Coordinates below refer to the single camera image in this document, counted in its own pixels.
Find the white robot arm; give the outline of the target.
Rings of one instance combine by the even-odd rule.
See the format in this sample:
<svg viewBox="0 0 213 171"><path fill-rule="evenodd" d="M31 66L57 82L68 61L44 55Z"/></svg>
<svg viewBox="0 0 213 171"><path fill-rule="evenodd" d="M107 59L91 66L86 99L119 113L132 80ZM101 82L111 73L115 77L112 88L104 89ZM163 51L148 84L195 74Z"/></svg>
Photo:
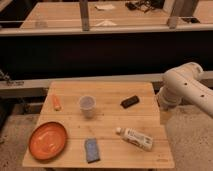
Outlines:
<svg viewBox="0 0 213 171"><path fill-rule="evenodd" d="M203 68L195 62L167 70L156 95L159 106L169 110L185 99L213 118L213 90L200 83L203 74Z"/></svg>

